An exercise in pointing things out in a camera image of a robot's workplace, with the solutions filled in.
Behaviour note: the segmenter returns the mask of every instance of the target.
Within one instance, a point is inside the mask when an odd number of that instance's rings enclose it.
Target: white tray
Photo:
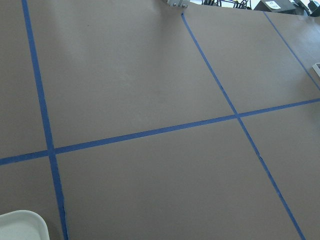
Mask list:
[[[50,240],[46,222],[33,211],[0,215],[0,240]]]

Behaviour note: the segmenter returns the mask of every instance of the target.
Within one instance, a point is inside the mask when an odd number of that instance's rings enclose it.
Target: grid square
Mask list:
[[[0,29],[1,159],[47,147],[20,1],[1,1]]]
[[[320,238],[320,103],[243,118],[306,239]]]
[[[45,221],[50,240],[63,240],[49,159],[0,166],[0,215],[29,210]]]
[[[56,147],[233,114],[181,9],[35,0],[29,10]]]
[[[237,120],[57,160],[70,239],[299,239]]]
[[[320,97],[262,12],[204,6],[191,7],[184,15],[238,112]]]

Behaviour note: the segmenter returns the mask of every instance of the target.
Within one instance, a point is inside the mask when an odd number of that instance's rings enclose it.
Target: white object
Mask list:
[[[275,1],[266,1],[265,3],[272,9],[281,9]]]
[[[50,240],[45,220],[33,211],[0,215],[0,240]]]
[[[320,77],[320,63],[315,63],[312,67],[315,70],[315,72],[318,74],[318,76]]]

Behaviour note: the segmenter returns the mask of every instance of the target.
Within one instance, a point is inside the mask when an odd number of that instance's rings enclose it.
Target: blue tape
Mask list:
[[[284,44],[288,47],[288,49],[290,50],[290,52],[292,53],[292,55],[295,57],[295,59],[299,62],[299,64],[301,65],[301,67],[304,69],[304,71],[306,72],[306,74],[310,77],[310,79],[313,81],[314,85],[318,88],[318,90],[320,91],[320,86],[317,84],[316,80],[310,75],[310,73],[308,72],[308,70],[305,68],[305,66],[303,65],[303,63],[300,61],[300,59],[298,58],[298,56],[295,54],[295,52],[292,50],[292,48],[289,46],[288,42],[285,40],[285,38],[282,36],[282,34],[279,32],[279,30],[277,29],[277,27],[274,25],[274,23],[271,21],[271,19],[269,18],[269,16],[263,12],[263,14],[265,15],[265,17],[268,19],[268,21],[271,23],[271,25],[273,26],[274,30],[276,31],[276,33],[280,36],[280,38],[282,39],[282,41],[284,42]]]
[[[58,163],[57,163],[57,159],[54,151],[54,143],[53,143],[53,138],[52,138],[52,133],[50,128],[47,104],[45,100],[45,92],[44,92],[41,74],[40,74],[36,44],[34,40],[34,35],[32,31],[30,15],[29,15],[28,3],[27,3],[27,0],[21,0],[21,3],[22,3],[23,15],[24,15],[26,33],[28,36],[35,85],[36,85],[36,90],[38,94],[42,124],[43,124],[44,135],[45,135],[45,141],[47,145],[47,153],[50,160],[53,185],[54,185],[57,205],[59,209],[59,214],[60,214],[61,227],[62,227],[64,240],[68,240],[66,213],[64,208],[64,196],[62,193],[62,185],[61,185],[61,180],[59,175]]]
[[[236,119],[236,118],[237,117],[235,115],[228,115],[228,116],[212,118],[212,119],[208,119],[208,120],[204,120],[204,121],[196,121],[196,122],[191,122],[191,123],[185,123],[185,124],[168,126],[168,127],[163,127],[163,128],[154,129],[154,130],[148,130],[148,131],[142,131],[142,132],[127,134],[127,135],[122,135],[122,136],[110,137],[110,138],[105,138],[105,139],[96,140],[96,141],[79,143],[79,144],[70,145],[70,146],[63,146],[63,147],[56,148],[55,153],[56,154],[63,154],[63,153],[67,153],[67,152],[72,152],[72,151],[81,150],[81,149],[88,149],[88,148],[107,145],[107,144],[113,144],[113,143],[122,142],[122,141],[126,141],[126,140],[143,138],[143,137],[147,137],[147,136],[163,134],[163,133],[168,133],[168,132],[182,130],[182,129],[194,128],[194,127],[198,127],[198,126],[202,126],[202,125],[219,123],[219,122],[223,122],[223,121],[227,121],[227,120],[231,120],[231,119]]]
[[[298,223],[297,223],[297,221],[296,221],[293,213],[291,212],[291,210],[290,210],[287,202],[285,201],[284,197],[282,196],[282,194],[281,194],[281,192],[280,192],[280,189],[279,189],[279,187],[277,186],[276,181],[274,180],[273,176],[271,175],[271,173],[270,173],[270,171],[269,171],[269,169],[268,169],[265,161],[264,161],[263,158],[261,157],[260,152],[259,152],[256,144],[254,143],[252,137],[250,136],[250,134],[249,134],[249,132],[248,132],[246,126],[245,126],[245,124],[243,123],[242,119],[240,118],[240,115],[238,114],[236,108],[234,107],[234,105],[233,105],[233,103],[231,102],[229,96],[227,95],[226,91],[224,90],[222,84],[220,83],[220,81],[219,81],[216,73],[214,72],[213,68],[211,67],[211,65],[210,65],[210,63],[209,63],[206,55],[205,55],[204,52],[202,51],[202,49],[201,49],[201,47],[200,47],[200,45],[199,45],[196,37],[194,36],[193,32],[191,31],[191,29],[190,29],[190,27],[189,27],[189,24],[188,24],[188,22],[187,22],[187,20],[186,20],[186,18],[185,18],[184,13],[181,14],[181,17],[182,17],[182,20],[183,20],[183,22],[184,22],[184,25],[185,25],[186,29],[188,30],[191,38],[193,39],[193,42],[195,43],[196,47],[198,48],[198,50],[199,50],[199,52],[200,52],[203,60],[205,61],[206,65],[208,66],[208,68],[209,68],[209,70],[210,70],[213,78],[215,79],[216,83],[218,84],[219,88],[221,89],[221,91],[222,91],[222,93],[223,93],[226,101],[228,102],[229,106],[231,107],[231,109],[232,109],[234,115],[236,116],[236,118],[237,118],[237,120],[238,120],[238,122],[239,122],[239,124],[240,124],[240,126],[241,126],[241,128],[242,128],[242,130],[244,131],[246,137],[248,138],[248,140],[249,140],[249,142],[250,142],[250,144],[251,144],[251,146],[252,146],[255,154],[257,155],[260,163],[262,164],[263,169],[265,170],[268,178],[270,179],[270,181],[271,181],[271,183],[272,183],[272,185],[273,185],[273,187],[274,187],[277,195],[279,196],[279,198],[280,198],[280,200],[281,200],[281,202],[282,202],[282,204],[283,204],[286,212],[288,213],[288,215],[289,215],[292,223],[294,224],[295,229],[297,230],[300,238],[301,238],[302,240],[305,240],[306,238],[305,238],[304,234],[302,233],[302,231],[301,231],[301,229],[300,229],[300,227],[299,227],[299,225],[298,225]]]
[[[243,117],[248,117],[248,116],[252,116],[252,115],[258,115],[258,114],[278,111],[281,109],[288,109],[288,108],[293,108],[293,107],[297,107],[297,106],[313,104],[313,103],[318,103],[318,102],[320,102],[320,98],[307,100],[307,101],[300,101],[300,102],[296,102],[296,103],[285,104],[285,105],[281,105],[281,106],[273,106],[273,107],[268,107],[268,108],[264,108],[264,109],[260,109],[260,110],[248,111],[248,112],[244,112],[244,113],[239,113],[239,116],[241,118],[243,118]]]
[[[9,156],[5,158],[0,159],[0,166],[1,165],[6,165],[6,164],[13,164],[13,163],[18,163],[18,162],[23,162],[27,160],[32,160],[32,159],[38,159],[42,157],[48,156],[48,151],[37,151],[33,153],[28,153],[28,154],[23,154],[19,156]]]

